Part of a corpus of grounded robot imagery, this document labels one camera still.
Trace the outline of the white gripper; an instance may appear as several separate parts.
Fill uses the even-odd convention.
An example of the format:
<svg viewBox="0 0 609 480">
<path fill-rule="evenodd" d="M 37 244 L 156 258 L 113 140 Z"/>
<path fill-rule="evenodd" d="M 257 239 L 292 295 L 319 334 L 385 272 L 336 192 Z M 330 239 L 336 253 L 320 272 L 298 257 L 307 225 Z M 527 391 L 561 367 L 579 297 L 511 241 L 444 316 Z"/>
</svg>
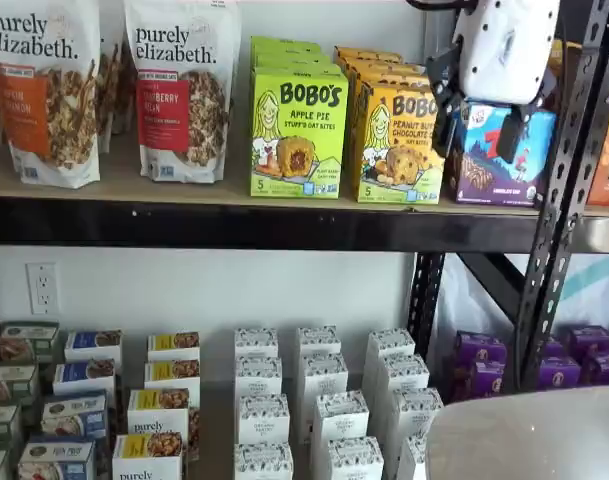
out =
<svg viewBox="0 0 609 480">
<path fill-rule="evenodd" d="M 528 123 L 555 88 L 546 66 L 559 8 L 559 0 L 491 0 L 460 13 L 453 38 L 461 47 L 445 47 L 426 60 L 437 106 L 432 147 L 439 156 L 450 155 L 454 116 L 466 96 L 513 104 L 498 139 L 498 155 L 513 162 Z"/>
</svg>

